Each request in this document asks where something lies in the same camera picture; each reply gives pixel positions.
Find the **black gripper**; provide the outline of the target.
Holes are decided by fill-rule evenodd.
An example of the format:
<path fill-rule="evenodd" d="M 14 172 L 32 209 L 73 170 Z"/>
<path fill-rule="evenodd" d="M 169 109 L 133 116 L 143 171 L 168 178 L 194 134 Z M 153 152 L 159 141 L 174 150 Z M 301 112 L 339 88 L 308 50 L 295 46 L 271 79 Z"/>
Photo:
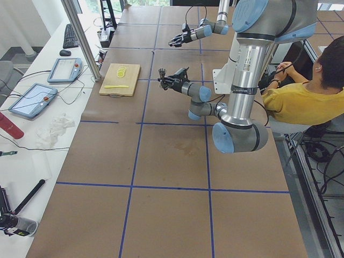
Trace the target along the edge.
<path fill-rule="evenodd" d="M 168 41 L 170 47 L 182 47 L 183 44 L 187 44 L 197 40 L 197 36 L 194 30 L 189 32 L 183 32 Z"/>
<path fill-rule="evenodd" d="M 182 93 L 182 86 L 185 82 L 189 82 L 187 78 L 174 78 L 172 76 L 158 78 L 160 87 L 163 90 L 173 89 L 179 93 Z"/>

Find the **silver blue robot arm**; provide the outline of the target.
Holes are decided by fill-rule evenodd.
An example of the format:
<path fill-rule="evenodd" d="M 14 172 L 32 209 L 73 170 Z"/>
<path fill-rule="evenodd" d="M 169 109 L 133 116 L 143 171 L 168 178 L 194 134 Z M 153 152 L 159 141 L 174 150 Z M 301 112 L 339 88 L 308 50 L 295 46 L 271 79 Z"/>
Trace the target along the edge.
<path fill-rule="evenodd" d="M 168 45 L 170 47 L 181 47 L 183 44 L 209 37 L 213 33 L 226 35 L 229 30 L 227 24 L 228 10 L 230 6 L 236 6 L 236 3 L 236 1 L 220 0 L 216 22 L 207 19 L 207 8 L 205 4 L 197 3 L 192 5 L 185 14 L 185 23 L 182 25 L 182 33 L 169 40 Z M 190 28 L 187 22 L 187 15 L 194 6 L 203 6 L 205 8 L 205 17 L 199 21 L 197 28 Z"/>
<path fill-rule="evenodd" d="M 233 78 L 224 81 L 229 92 L 227 104 L 210 100 L 211 90 L 192 83 L 182 68 L 167 76 L 159 69 L 159 82 L 165 90 L 173 89 L 191 98 L 189 118 L 216 116 L 212 137 L 223 153 L 251 152 L 261 149 L 268 140 L 264 125 L 250 114 L 258 83 L 267 66 L 265 57 L 271 45 L 300 41 L 315 33 L 317 1 L 239 1 L 234 9 L 231 28 L 238 48 L 224 67 Z"/>

